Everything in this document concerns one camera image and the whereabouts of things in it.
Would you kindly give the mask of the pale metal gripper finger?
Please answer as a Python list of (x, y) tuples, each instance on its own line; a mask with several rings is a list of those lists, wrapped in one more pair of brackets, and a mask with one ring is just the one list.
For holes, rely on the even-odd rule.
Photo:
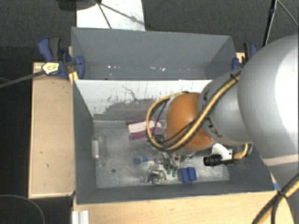
[(158, 178), (159, 168), (158, 165), (150, 165), (146, 174), (146, 182), (155, 182)]
[(157, 178), (157, 183), (158, 184), (163, 184), (166, 183), (167, 177), (165, 175), (165, 172), (162, 170), (159, 170), (158, 178)]

